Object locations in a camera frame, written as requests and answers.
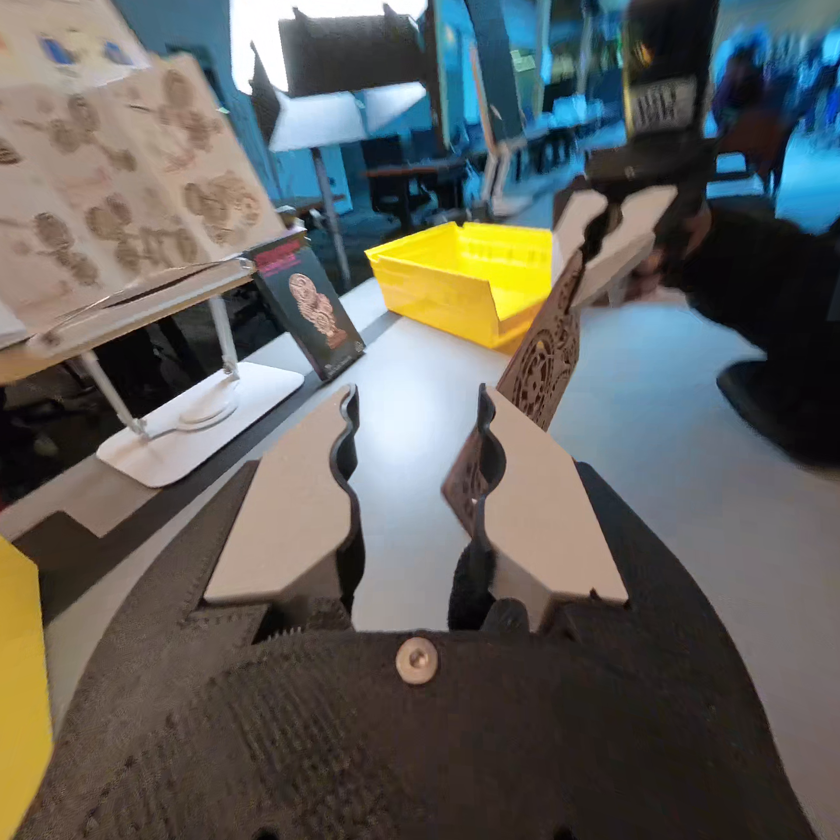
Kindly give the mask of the black softbox light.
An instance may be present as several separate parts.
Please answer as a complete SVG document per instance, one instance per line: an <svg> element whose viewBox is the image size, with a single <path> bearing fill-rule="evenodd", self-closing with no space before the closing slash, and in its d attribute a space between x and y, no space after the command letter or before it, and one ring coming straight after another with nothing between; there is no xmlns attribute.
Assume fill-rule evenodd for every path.
<svg viewBox="0 0 840 840"><path fill-rule="evenodd" d="M230 2L234 82L269 151L368 140L438 93L425 13L374 5Z"/></svg>

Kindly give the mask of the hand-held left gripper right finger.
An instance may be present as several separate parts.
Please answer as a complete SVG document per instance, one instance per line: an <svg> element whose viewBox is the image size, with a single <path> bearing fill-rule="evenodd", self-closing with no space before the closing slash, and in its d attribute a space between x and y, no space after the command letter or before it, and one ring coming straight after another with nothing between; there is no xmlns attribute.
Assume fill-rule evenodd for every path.
<svg viewBox="0 0 840 840"><path fill-rule="evenodd" d="M469 547L479 589L519 603L531 632L569 604L624 607L627 588L574 459L492 386L479 388L476 431L485 486Z"/></svg>

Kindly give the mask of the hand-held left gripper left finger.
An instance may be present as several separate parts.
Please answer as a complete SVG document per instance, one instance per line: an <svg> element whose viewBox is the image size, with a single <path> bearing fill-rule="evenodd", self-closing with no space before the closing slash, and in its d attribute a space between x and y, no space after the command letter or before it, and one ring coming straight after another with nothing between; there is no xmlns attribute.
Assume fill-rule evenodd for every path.
<svg viewBox="0 0 840 840"><path fill-rule="evenodd" d="M359 391L344 385L262 456L206 603L269 603L293 614L327 599L352 613L364 574L361 506L350 484L359 429Z"/></svg>

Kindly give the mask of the white book stand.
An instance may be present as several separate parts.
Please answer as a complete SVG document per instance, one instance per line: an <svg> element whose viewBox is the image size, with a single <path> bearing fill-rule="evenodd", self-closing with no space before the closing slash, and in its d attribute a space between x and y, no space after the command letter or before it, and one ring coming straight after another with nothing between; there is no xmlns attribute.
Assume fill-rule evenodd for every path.
<svg viewBox="0 0 840 840"><path fill-rule="evenodd" d="M2 384L79 361L123 425L98 447L96 457L144 487L168 487L303 385L298 372L238 360L222 295L255 273L254 262L242 255L166 269L34 330L26 329L2 303ZM96 349L202 302L209 304L213 317L221 369L145 417L132 415L102 369Z"/></svg>

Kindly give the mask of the open instruction booklet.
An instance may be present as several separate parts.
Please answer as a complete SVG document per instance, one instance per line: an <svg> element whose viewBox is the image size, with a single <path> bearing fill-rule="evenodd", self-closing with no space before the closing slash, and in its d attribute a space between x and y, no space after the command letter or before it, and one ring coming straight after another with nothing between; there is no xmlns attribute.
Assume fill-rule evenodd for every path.
<svg viewBox="0 0 840 840"><path fill-rule="evenodd" d="M2 348L286 231L196 60L110 2L2 2Z"/></svg>

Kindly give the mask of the laser-cut wooden parts sheet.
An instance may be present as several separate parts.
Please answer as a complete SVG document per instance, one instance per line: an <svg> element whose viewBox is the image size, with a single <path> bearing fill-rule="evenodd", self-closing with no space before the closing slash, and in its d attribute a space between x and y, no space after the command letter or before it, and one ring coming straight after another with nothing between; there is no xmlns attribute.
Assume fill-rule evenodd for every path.
<svg viewBox="0 0 840 840"><path fill-rule="evenodd" d="M547 432L580 357L581 317L571 300L585 263L578 250L553 284L551 293L502 373L497 391L523 415ZM480 473L477 426L448 472L442 494L460 524L472 536L476 504L487 490Z"/></svg>

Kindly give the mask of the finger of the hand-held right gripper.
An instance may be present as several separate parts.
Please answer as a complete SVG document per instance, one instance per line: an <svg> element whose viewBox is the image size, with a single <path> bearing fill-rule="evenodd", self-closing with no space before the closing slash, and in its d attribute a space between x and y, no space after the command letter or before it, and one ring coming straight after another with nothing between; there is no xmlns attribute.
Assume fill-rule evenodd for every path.
<svg viewBox="0 0 840 840"><path fill-rule="evenodd" d="M617 205L597 191L561 191L553 205L553 263L567 265L581 253L586 265L599 256L617 226Z"/></svg>
<svg viewBox="0 0 840 840"><path fill-rule="evenodd" d="M655 229L678 188L655 185L628 196L621 205L621 220L602 241L598 255L589 261L572 298L572 309L590 306L623 282L652 252Z"/></svg>

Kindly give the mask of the person's right hand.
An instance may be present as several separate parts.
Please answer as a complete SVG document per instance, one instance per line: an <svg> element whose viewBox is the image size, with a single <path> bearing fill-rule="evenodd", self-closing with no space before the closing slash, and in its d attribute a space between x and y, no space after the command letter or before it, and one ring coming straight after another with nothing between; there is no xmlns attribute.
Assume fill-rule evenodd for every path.
<svg viewBox="0 0 840 840"><path fill-rule="evenodd" d="M652 301L661 292L679 288L682 270L711 230L711 210L706 198L700 200L696 213L683 222L683 231L672 234L669 241L657 245L629 275L625 286L625 302Z"/></svg>

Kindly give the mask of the yellow plastic bin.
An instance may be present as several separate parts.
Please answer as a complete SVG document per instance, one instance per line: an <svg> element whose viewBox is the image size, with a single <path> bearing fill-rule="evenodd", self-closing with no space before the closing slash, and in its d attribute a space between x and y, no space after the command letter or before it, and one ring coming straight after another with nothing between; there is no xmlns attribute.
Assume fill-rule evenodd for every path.
<svg viewBox="0 0 840 840"><path fill-rule="evenodd" d="M1 838L12 838L54 748L37 566L1 539Z"/></svg>
<svg viewBox="0 0 840 840"><path fill-rule="evenodd" d="M369 248L387 309L511 353L551 291L548 229L450 222Z"/></svg>

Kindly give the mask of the black product box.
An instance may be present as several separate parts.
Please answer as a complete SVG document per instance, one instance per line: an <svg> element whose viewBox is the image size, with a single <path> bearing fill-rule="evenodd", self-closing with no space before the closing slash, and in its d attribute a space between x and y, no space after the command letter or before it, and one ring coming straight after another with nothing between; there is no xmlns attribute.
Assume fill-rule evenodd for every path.
<svg viewBox="0 0 840 840"><path fill-rule="evenodd" d="M303 234L244 252L270 314L295 340L322 382L330 382L365 351L362 337Z"/></svg>

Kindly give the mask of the light stand pole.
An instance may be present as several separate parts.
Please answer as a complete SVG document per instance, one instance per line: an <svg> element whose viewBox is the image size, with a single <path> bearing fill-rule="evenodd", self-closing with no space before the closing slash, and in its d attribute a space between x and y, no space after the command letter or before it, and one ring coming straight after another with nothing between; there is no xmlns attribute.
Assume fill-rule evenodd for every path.
<svg viewBox="0 0 840 840"><path fill-rule="evenodd" d="M333 249L338 260L342 293L346 293L352 289L352 275L340 230L339 216L335 211L332 185L329 181L329 175L320 148L313 146L310 148L310 153L321 193L323 212L327 218Z"/></svg>

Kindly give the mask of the person's right forearm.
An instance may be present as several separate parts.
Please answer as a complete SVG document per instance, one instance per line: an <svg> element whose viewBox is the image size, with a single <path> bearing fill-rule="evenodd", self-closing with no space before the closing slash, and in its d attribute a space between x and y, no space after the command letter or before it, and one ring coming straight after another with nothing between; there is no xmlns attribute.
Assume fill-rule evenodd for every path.
<svg viewBox="0 0 840 840"><path fill-rule="evenodd" d="M728 199L701 216L679 288L763 352L717 378L751 429L794 461L839 465L838 221L813 234Z"/></svg>

